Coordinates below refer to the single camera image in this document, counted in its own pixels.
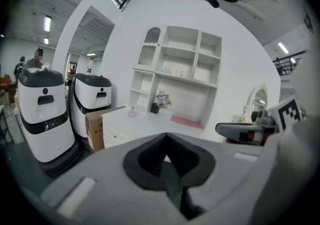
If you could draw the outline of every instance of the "arched cabinet door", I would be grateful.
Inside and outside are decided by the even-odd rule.
[[[134,67],[137,70],[155,72],[166,32],[165,26],[148,26],[143,35],[144,42],[139,49],[138,60]]]

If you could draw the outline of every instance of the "white mirror frame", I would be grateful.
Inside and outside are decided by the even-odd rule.
[[[263,84],[260,84],[258,86],[256,86],[255,88],[253,88],[250,96],[249,96],[249,99],[248,99],[248,102],[247,102],[247,105],[244,106],[244,122],[245,123],[252,123],[252,120],[251,120],[251,114],[252,114],[252,104],[254,102],[254,97],[256,96],[257,92],[259,92],[260,90],[264,90],[265,92],[265,95],[266,95],[266,100],[265,100],[265,105],[264,105],[264,108],[266,109],[267,108],[267,105],[268,105],[268,91],[267,91],[267,86],[263,83]]]

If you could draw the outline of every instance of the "brown box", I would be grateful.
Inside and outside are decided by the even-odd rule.
[[[90,150],[92,153],[105,148],[102,115],[122,108],[124,108],[124,106],[85,114],[86,135],[88,137]]]

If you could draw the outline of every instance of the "black flower pot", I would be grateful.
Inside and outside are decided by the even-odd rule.
[[[158,112],[159,112],[159,107],[158,107],[158,105],[155,104],[155,103],[152,103],[150,112],[151,112],[151,113],[154,113],[154,114],[158,114]]]

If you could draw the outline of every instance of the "vanity table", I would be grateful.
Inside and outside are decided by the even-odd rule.
[[[128,117],[129,108],[121,108],[102,115],[105,148],[161,133],[180,133],[203,139],[204,131],[171,121],[171,114],[138,113]]]

